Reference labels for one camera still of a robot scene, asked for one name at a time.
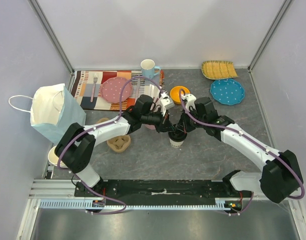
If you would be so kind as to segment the black plastic cup lid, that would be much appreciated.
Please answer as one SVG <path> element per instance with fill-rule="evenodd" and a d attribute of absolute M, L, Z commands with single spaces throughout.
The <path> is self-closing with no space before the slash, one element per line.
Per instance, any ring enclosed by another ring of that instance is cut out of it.
<path fill-rule="evenodd" d="M 175 133 L 175 132 L 169 132 L 168 133 L 168 137 L 175 141 L 175 142 L 181 142 L 181 141 L 184 141 L 187 137 L 187 133 L 184 133 L 184 132 L 180 132 L 180 133 Z"/>

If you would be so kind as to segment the white paper coffee cup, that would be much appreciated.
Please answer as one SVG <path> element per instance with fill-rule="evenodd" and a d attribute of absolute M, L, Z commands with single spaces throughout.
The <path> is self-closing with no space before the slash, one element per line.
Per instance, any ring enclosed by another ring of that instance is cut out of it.
<path fill-rule="evenodd" d="M 186 137 L 187 137 L 186 135 L 184 135 L 184 136 L 170 136 L 169 137 L 169 142 L 170 142 L 170 144 L 173 148 L 180 148 L 183 145 Z"/>

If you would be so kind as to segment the light blue paper bag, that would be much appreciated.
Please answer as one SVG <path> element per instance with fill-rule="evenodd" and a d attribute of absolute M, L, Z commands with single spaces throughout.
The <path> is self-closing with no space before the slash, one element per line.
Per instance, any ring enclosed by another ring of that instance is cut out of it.
<path fill-rule="evenodd" d="M 14 106 L 11 102 L 13 98 L 30 99 L 30 109 Z M 71 124 L 78 123 L 83 126 L 86 122 L 85 111 L 64 83 L 40 87 L 33 97 L 11 96 L 8 103 L 16 110 L 29 113 L 30 125 L 54 145 L 60 142 Z"/>

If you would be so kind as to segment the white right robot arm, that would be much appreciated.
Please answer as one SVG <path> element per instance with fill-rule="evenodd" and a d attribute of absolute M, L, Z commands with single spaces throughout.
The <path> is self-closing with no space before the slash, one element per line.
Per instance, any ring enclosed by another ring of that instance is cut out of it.
<path fill-rule="evenodd" d="M 186 115 L 196 128 L 205 131 L 219 141 L 235 148 L 260 170 L 259 172 L 233 171 L 222 184 L 222 191 L 228 197 L 239 191 L 262 193 L 270 201 L 280 203 L 286 198 L 300 200 L 305 196 L 304 181 L 296 155 L 266 145 L 245 132 L 226 116 L 218 116 L 212 101 L 206 97 L 203 107 L 192 94 L 180 94 L 180 101 Z"/>

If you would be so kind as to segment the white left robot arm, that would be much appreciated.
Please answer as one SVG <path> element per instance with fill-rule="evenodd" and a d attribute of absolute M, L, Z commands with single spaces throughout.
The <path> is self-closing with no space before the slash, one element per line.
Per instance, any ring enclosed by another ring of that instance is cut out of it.
<path fill-rule="evenodd" d="M 92 197 L 99 196 L 103 191 L 103 180 L 90 164 L 94 147 L 112 138 L 129 135 L 143 124 L 154 126 L 157 132 L 174 130 L 169 121 L 169 109 L 175 106 L 172 99 L 163 93 L 158 100 L 160 108 L 157 111 L 151 109 L 153 103 L 152 97 L 142 94 L 134 105 L 113 119 L 86 126 L 75 122 L 57 144 L 55 155 L 79 177 L 85 191 Z"/>

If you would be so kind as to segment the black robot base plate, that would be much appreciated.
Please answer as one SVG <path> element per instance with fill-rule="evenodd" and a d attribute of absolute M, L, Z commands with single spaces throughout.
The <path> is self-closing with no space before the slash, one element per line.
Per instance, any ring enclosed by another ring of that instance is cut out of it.
<path fill-rule="evenodd" d="M 212 180 L 104 180 L 94 191 L 120 200 L 126 205 L 190 205 L 213 204 L 216 198 L 249 198 L 226 183 Z"/>

